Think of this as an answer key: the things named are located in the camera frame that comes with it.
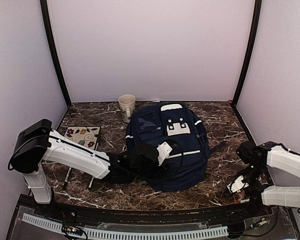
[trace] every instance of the black strap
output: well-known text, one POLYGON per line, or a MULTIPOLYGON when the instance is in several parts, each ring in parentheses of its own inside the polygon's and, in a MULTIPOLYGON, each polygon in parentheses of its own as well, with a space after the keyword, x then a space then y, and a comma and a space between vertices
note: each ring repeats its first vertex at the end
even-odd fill
POLYGON ((216 151, 218 151, 220 148, 222 148, 226 144, 225 141, 220 142, 218 145, 216 145, 214 148, 211 148, 209 151, 209 156, 214 154, 216 151))

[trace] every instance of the red flower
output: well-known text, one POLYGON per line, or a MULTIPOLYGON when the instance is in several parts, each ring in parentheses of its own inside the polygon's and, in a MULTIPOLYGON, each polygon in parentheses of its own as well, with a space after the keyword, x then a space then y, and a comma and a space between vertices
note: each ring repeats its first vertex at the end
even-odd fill
POLYGON ((91 148, 93 145, 95 145, 95 143, 93 141, 88 143, 88 147, 91 148))
POLYGON ((68 131, 66 131, 68 134, 74 134, 74 130, 73 129, 68 129, 68 131))

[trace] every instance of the navy blue backpack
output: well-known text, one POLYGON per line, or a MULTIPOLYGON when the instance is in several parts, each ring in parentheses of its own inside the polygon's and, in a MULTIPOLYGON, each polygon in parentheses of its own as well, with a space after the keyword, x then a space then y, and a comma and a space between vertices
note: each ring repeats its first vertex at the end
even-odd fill
POLYGON ((127 126, 125 139, 128 150, 145 143, 157 147, 171 140, 181 145, 182 151, 180 147, 173 149, 161 165, 168 166, 166 176, 172 177, 148 182, 156 191, 162 192, 188 189, 202 181, 209 155, 224 144, 209 150, 203 122, 184 103, 158 104, 135 112, 127 126))

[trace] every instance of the white mug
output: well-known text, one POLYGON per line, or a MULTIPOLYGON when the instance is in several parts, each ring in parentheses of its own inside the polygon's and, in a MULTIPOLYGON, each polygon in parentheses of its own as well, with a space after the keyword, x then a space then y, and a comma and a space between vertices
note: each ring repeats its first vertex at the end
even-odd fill
POLYGON ((136 107, 136 97, 130 94, 122 95, 119 97, 118 102, 121 108, 123 121, 129 123, 136 107))

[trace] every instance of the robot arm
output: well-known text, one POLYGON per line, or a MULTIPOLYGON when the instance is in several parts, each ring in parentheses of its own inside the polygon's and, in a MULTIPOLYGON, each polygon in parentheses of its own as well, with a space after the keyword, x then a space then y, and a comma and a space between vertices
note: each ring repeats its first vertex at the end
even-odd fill
POLYGON ((259 146, 244 142, 238 148, 237 154, 244 163, 249 165, 238 172, 235 181, 228 185, 231 193, 244 188, 248 195, 261 193, 264 205, 300 208, 300 186, 275 186, 271 178, 267 177, 267 166, 269 166, 300 178, 299 153, 286 149, 282 144, 269 141, 259 146), (261 184, 261 176, 266 180, 266 184, 261 184))
POLYGON ((135 178, 133 173, 142 171, 135 167, 140 162, 146 162, 143 165, 149 171, 149 167, 159 167, 173 150, 166 142, 157 148, 144 144, 133 149, 129 153, 130 157, 121 159, 70 141, 53 130, 51 124, 49 120, 43 119, 22 131, 8 166, 9 170, 16 170, 23 175, 38 204, 49 204, 52 200, 42 160, 81 170, 103 181, 130 183, 135 178))

